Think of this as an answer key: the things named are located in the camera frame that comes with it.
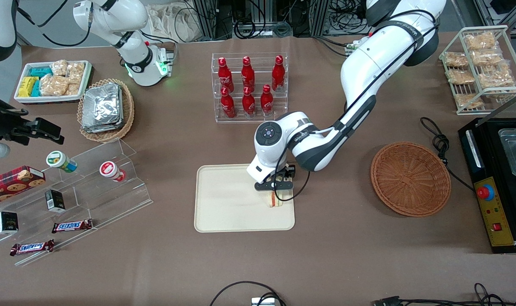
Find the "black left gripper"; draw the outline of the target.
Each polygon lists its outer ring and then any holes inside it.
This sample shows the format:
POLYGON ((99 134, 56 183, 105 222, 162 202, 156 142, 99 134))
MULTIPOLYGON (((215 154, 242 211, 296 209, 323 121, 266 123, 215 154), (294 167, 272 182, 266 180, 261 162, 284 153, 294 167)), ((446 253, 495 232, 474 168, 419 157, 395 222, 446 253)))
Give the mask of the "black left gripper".
POLYGON ((276 170, 274 174, 274 180, 268 178, 261 183, 256 182, 254 184, 254 188, 257 191, 273 191, 275 184, 275 190, 293 190, 293 179, 295 177, 295 174, 295 164, 285 164, 285 166, 282 169, 279 168, 276 170))

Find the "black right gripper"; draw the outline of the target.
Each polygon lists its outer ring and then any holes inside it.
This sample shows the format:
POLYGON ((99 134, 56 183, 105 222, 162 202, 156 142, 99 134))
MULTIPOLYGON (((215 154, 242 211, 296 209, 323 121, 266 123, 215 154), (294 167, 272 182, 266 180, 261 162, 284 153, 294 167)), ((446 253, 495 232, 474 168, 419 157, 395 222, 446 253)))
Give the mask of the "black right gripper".
POLYGON ((36 134, 32 130, 29 120, 23 118, 28 115, 25 109, 16 109, 0 99, 0 140, 13 141, 27 146, 30 137, 38 137, 63 145, 65 138, 61 128, 44 118, 36 118, 36 134))

